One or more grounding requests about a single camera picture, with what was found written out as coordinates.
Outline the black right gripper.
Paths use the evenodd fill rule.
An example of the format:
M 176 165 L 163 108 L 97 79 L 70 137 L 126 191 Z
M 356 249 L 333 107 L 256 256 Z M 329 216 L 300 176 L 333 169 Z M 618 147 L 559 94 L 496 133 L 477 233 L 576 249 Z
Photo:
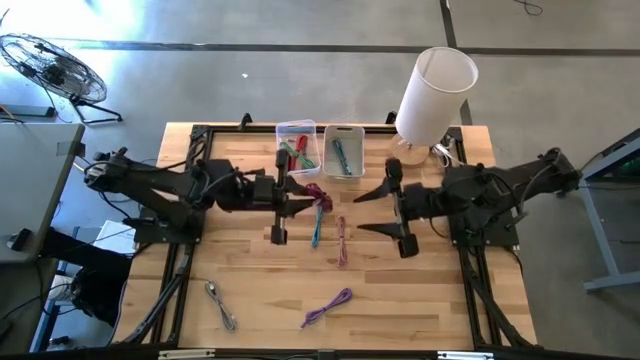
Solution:
M 390 194 L 393 198 L 395 222 L 361 224 L 357 228 L 393 238 L 401 258 L 416 256 L 419 253 L 418 240 L 411 232 L 409 222 L 442 215 L 440 206 L 435 204 L 436 190 L 426 188 L 421 183 L 404 186 L 402 164 L 397 158 L 386 160 L 385 174 L 386 177 L 378 187 L 355 198 L 353 202 L 373 201 Z

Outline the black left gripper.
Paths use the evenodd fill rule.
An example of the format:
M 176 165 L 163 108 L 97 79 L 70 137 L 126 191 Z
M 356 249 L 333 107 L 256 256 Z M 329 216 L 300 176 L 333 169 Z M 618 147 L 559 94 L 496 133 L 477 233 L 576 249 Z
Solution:
M 288 200 L 287 191 L 299 196 L 313 195 L 307 185 L 298 183 L 293 177 L 287 178 L 288 163 L 289 153 L 281 148 L 276 151 L 277 176 L 256 175 L 254 180 L 253 204 L 262 211 L 269 210 L 275 214 L 270 234 L 270 241 L 275 245 L 287 244 L 286 217 L 294 218 L 316 204 L 313 198 Z

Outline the grey plastic bin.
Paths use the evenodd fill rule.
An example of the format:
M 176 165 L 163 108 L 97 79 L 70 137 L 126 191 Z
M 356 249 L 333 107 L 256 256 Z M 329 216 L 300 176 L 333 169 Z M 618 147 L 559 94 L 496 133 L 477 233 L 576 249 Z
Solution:
M 328 125 L 324 129 L 323 173 L 328 182 L 356 184 L 365 174 L 361 126 Z

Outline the clear plastic bin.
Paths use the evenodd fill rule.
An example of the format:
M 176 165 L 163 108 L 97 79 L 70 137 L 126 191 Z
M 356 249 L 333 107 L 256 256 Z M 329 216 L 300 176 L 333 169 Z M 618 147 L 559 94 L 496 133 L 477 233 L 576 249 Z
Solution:
M 289 153 L 288 172 L 316 176 L 321 169 L 317 128 L 313 120 L 296 120 L 276 126 L 276 145 Z

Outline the white shade table lamp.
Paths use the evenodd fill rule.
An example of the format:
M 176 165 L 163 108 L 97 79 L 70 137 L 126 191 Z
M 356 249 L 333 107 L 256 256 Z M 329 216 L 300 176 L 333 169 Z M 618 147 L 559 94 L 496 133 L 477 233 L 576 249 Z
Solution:
M 479 78 L 475 62 L 450 47 L 429 48 L 416 59 L 394 122 L 390 154 L 418 166 L 445 136 Z

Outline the white paper sheet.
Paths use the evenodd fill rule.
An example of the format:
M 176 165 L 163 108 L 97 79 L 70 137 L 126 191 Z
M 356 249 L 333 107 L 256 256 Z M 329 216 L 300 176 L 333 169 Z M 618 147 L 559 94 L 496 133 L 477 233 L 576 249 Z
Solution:
M 128 225 L 106 220 L 93 245 L 119 254 L 133 254 L 135 233 L 136 230 Z

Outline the grey metal desk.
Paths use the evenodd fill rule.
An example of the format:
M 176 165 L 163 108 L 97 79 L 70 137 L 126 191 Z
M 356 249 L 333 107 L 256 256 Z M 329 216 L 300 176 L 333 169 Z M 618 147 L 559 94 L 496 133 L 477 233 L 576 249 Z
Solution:
M 579 193 L 607 271 L 584 290 L 640 284 L 640 128 L 596 154 Z

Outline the black office chair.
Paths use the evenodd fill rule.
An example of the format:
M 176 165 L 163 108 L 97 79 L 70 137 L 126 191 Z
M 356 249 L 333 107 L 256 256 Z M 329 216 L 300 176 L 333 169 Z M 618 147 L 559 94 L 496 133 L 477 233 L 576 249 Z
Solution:
M 114 327 L 123 286 L 132 260 L 124 254 L 82 242 L 49 228 L 39 254 L 77 265 L 71 284 L 71 302 L 85 315 Z

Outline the grey side table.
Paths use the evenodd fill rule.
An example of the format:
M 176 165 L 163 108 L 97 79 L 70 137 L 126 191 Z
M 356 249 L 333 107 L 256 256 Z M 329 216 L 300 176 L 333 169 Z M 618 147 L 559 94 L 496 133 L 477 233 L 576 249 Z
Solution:
M 0 123 L 0 264 L 24 263 L 39 253 L 75 157 L 84 152 L 81 124 Z M 33 232 L 21 251 L 10 234 Z

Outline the black floor fan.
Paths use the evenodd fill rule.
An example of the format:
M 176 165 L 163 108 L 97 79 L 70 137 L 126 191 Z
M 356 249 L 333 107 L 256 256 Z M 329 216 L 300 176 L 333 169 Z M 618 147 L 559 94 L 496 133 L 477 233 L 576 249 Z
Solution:
M 123 121 L 119 112 L 99 106 L 108 94 L 104 80 L 62 47 L 33 35 L 9 33 L 0 36 L 0 55 L 47 96 L 65 98 L 82 124 Z

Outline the small black device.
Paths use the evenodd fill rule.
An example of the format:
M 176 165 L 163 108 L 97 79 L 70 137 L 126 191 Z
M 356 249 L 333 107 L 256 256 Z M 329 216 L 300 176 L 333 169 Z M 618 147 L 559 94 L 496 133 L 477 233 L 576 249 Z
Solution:
M 26 245 L 27 241 L 32 237 L 33 232 L 27 228 L 22 228 L 20 231 L 10 234 L 6 240 L 6 246 L 12 251 L 21 251 Z

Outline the silver metal bracket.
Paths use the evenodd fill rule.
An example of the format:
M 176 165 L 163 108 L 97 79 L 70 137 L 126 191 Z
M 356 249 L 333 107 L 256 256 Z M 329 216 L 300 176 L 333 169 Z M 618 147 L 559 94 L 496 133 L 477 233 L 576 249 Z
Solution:
M 163 350 L 158 354 L 158 360 L 198 360 L 215 357 L 214 349 L 174 349 Z
M 494 360 L 491 352 L 475 351 L 438 351 L 438 360 Z

